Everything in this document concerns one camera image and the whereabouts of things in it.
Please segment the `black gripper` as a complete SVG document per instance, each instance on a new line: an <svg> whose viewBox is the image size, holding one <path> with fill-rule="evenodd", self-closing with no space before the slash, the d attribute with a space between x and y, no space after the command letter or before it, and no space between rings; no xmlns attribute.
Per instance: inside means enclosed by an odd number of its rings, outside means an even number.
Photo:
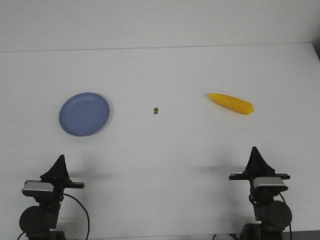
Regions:
<svg viewBox="0 0 320 240"><path fill-rule="evenodd" d="M249 176L257 170L261 175L275 175L275 176ZM274 200L274 197L280 195L282 192L287 191L289 188L286 187L259 187L254 188L253 180L258 177L279 177L283 180L289 180L290 175L287 173L276 173L275 169L269 166L263 159L258 148L253 146L249 156L248 163L243 173L231 173L228 177L231 181L249 181L250 184L250 195L249 199L253 203L266 203Z"/></svg>
<svg viewBox="0 0 320 240"><path fill-rule="evenodd" d="M65 156L63 154L58 157L56 162L46 173L40 176L40 179L42 182L55 182L51 183L54 186L53 193L38 193L34 197L35 201L39 203L40 207L51 211L60 210L61 203L64 199L63 193L65 189L83 189L85 187L84 182L71 181Z"/></svg>

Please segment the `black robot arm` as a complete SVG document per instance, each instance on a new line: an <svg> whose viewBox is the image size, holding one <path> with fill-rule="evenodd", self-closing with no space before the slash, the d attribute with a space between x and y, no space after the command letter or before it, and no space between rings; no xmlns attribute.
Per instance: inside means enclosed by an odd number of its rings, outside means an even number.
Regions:
<svg viewBox="0 0 320 240"><path fill-rule="evenodd" d="M65 240L64 231L56 230L64 197L80 203L65 189L83 189L83 182L70 179L65 156L58 157L53 166L39 180L26 180L21 190L26 197L32 197L38 205L30 206L19 218L19 227L29 240Z"/></svg>
<svg viewBox="0 0 320 240"><path fill-rule="evenodd" d="M252 147L248 163L242 173L231 173L230 181L249 181L249 202L257 223L246 223L240 240L282 240L285 228L291 230L293 214L282 192L289 188L284 180L287 173L277 173L263 159L257 147Z"/></svg>

